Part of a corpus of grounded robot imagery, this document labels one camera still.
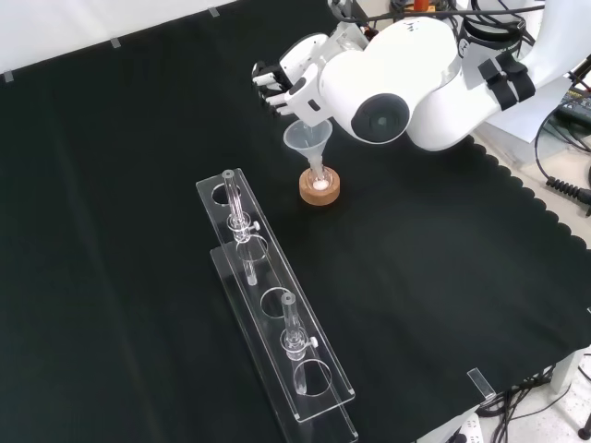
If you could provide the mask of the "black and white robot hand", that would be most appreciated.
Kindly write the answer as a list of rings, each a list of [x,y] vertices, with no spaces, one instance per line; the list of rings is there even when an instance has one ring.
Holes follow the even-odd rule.
[[[320,97],[318,55],[328,36],[310,34],[300,39],[274,65],[257,62],[251,72],[252,85],[272,113],[295,115],[313,127],[331,117]]]

